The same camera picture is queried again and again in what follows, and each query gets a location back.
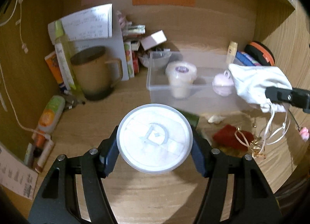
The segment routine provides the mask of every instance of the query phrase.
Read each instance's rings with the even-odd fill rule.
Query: small box
[[[137,53],[135,51],[131,51],[132,53],[132,63],[134,65],[134,74],[138,74],[139,73],[139,61],[138,61],[138,56]]]
[[[139,47],[140,47],[140,41],[139,40],[131,42],[131,50],[132,51],[138,51]]]
[[[124,42],[124,48],[125,48],[128,75],[129,75],[129,78],[133,78],[134,77],[134,65],[132,61],[131,42],[130,41]]]
[[[167,38],[164,34],[164,32],[158,31],[156,33],[153,33],[152,35],[145,37],[141,40],[141,44],[144,48],[144,50],[148,50],[152,47],[155,47],[163,42],[167,41]]]

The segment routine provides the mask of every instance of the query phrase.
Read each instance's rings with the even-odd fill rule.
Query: white cloth bag
[[[289,104],[273,103],[266,98],[267,87],[277,87],[292,90],[292,85],[278,67],[267,66],[239,66],[230,64],[230,70],[238,96],[243,98],[248,104],[257,108],[258,106],[264,113],[286,112]]]

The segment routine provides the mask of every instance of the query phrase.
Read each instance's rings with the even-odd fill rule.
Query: dark green item
[[[187,119],[187,121],[189,122],[190,125],[194,126],[195,129],[198,125],[199,122],[199,116],[195,115],[195,114],[191,114],[188,112],[185,112],[183,110],[177,109],[175,108],[178,112],[180,112],[183,116],[185,116],[185,118]]]

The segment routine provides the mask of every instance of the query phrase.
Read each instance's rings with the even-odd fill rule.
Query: wooden wall
[[[293,87],[310,89],[309,19],[301,3],[293,2],[296,10],[292,12],[287,5],[259,1],[254,39],[269,47]],[[310,115],[291,110],[299,124],[310,126]]]
[[[82,6],[81,0],[63,0],[63,15],[91,6],[113,3],[114,10],[135,24],[146,25],[147,34],[163,30],[166,47],[179,49],[220,49],[227,51],[230,40],[240,48],[253,38],[257,0],[196,0],[196,7],[171,5],[133,6],[132,0],[97,1]]]
[[[14,4],[15,0],[12,0],[1,20],[11,15]],[[62,10],[62,0],[23,1],[21,33],[29,49],[27,54],[21,49],[19,26],[15,25],[20,18],[19,4],[12,19],[0,27],[0,61],[4,78],[18,118],[25,127],[36,127],[47,102],[58,92],[44,57],[53,50],[47,24],[61,17]],[[8,107],[8,112],[0,107],[0,142],[24,160],[27,145],[32,140],[31,133],[18,126],[2,79],[0,91]]]

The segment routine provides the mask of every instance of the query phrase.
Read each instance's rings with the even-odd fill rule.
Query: pink round object
[[[225,71],[224,74],[217,74],[212,82],[213,90],[220,96],[229,96],[234,91],[234,83],[230,74]]]
[[[307,127],[303,127],[300,132],[299,132],[301,138],[304,140],[304,141],[308,141],[309,139],[309,130]]]

